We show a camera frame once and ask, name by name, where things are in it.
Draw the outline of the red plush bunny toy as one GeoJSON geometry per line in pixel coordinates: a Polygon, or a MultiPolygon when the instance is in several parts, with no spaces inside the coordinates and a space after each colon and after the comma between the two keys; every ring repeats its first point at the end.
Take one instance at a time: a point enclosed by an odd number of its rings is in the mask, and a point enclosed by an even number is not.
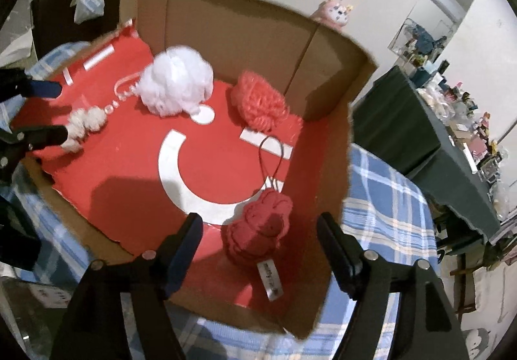
{"type": "Polygon", "coordinates": [[[274,258],[288,235],[293,201],[281,191],[280,169],[269,173],[262,156],[258,161],[266,187],[226,226],[224,244],[230,262],[246,275],[259,278],[267,299],[274,302],[284,294],[274,258]]]}

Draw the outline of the plastic bag on door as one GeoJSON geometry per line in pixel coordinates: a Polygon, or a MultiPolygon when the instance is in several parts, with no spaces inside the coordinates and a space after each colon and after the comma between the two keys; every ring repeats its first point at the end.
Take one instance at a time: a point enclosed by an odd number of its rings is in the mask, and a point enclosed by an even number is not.
{"type": "Polygon", "coordinates": [[[104,15],[104,0],[77,0],[75,2],[74,22],[84,23],[104,15]]]}

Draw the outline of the blue plaid tablecloth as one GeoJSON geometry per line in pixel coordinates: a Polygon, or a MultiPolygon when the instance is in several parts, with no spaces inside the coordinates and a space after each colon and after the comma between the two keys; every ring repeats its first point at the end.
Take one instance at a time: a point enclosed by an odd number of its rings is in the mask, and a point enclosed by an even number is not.
{"type": "MultiPolygon", "coordinates": [[[[28,211],[43,242],[42,253],[29,280],[59,284],[83,274],[97,248],[86,241],[91,225],[131,253],[157,244],[172,230],[179,212],[158,179],[158,153],[175,118],[160,118],[135,98],[109,117],[105,136],[111,144],[100,152],[92,142],[78,155],[87,169],[73,174],[80,198],[62,204],[53,191],[44,191],[25,167],[13,183],[2,187],[28,211]]],[[[351,166],[336,171],[348,179],[343,228],[364,247],[387,260],[410,265],[419,258],[437,262],[427,202],[419,188],[401,173],[360,146],[350,152],[351,166]]],[[[336,351],[352,313],[352,302],[331,286],[322,316],[307,338],[240,330],[205,314],[175,309],[175,330],[190,359],[328,359],[336,351]]]]}

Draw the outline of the white mesh bath pouf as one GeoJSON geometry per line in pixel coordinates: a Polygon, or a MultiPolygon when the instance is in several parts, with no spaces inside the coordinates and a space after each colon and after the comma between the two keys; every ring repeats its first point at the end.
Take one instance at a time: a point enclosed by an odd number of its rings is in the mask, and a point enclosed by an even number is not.
{"type": "Polygon", "coordinates": [[[156,55],[135,84],[148,111],[160,117],[196,115],[214,89],[212,66],[197,51],[180,45],[156,55]]]}

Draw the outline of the cardboard box red inside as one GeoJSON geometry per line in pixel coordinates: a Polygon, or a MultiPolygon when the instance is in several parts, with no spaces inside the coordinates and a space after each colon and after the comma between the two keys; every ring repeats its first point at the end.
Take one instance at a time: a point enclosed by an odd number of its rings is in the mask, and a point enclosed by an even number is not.
{"type": "MultiPolygon", "coordinates": [[[[197,50],[214,71],[207,105],[215,116],[207,124],[186,114],[173,116],[158,153],[159,182],[179,212],[166,236],[188,213],[199,214],[204,223],[201,244],[173,301],[231,326],[308,336],[330,281],[315,223],[326,211],[341,215],[349,180],[337,178],[336,171],[350,164],[349,105],[375,63],[350,38],[260,0],[120,0],[120,19],[122,29],[95,40],[59,68],[55,79],[63,86],[61,95],[28,100],[13,127],[59,125],[75,109],[113,104],[116,110],[129,98],[147,110],[129,93],[139,73],[169,47],[197,50]],[[230,101],[243,71],[263,76],[285,97],[288,118],[270,133],[249,128],[230,101]],[[259,278],[230,262],[224,244],[226,226],[265,186],[260,156],[269,173],[280,169],[281,191],[293,201],[289,232],[274,258],[284,294],[274,302],[259,278]]],[[[82,151],[92,142],[100,152],[107,150],[108,122],[85,140],[82,151]]],[[[44,191],[69,205],[81,193],[72,176],[88,167],[79,154],[40,150],[28,169],[44,191]]],[[[111,263],[155,249],[166,237],[131,253],[91,225],[85,232],[86,241],[96,245],[93,255],[111,263]]]]}

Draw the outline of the dark green covered table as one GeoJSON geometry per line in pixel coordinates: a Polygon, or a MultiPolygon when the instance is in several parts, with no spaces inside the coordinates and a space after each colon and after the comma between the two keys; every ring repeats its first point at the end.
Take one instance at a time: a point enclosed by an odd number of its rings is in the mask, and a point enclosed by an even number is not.
{"type": "Polygon", "coordinates": [[[488,186],[413,83],[395,66],[378,78],[353,110],[354,142],[417,185],[433,203],[453,213],[450,232],[490,239],[500,221],[488,186]]]}

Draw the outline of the coral red bath pouf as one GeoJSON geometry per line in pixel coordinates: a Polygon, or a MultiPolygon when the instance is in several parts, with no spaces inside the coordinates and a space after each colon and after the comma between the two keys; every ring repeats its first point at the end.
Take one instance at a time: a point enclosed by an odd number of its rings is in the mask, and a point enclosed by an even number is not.
{"type": "Polygon", "coordinates": [[[247,126],[270,133],[290,113],[285,97],[253,71],[243,71],[230,92],[230,101],[247,126]]]}

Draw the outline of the pink plush toy on wall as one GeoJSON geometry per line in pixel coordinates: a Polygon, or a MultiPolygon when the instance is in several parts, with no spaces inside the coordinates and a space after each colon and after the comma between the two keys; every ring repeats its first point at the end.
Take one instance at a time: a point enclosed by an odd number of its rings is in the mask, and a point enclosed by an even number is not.
{"type": "Polygon", "coordinates": [[[312,13],[311,19],[330,29],[341,32],[349,21],[351,5],[343,5],[340,0],[326,0],[312,13]]]}

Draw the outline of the wall mirror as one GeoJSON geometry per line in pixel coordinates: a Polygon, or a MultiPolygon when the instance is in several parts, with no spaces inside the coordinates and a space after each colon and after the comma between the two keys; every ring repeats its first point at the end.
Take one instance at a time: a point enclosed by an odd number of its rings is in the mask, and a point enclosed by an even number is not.
{"type": "Polygon", "coordinates": [[[418,0],[389,44],[398,58],[435,62],[458,31],[474,0],[418,0]]]}

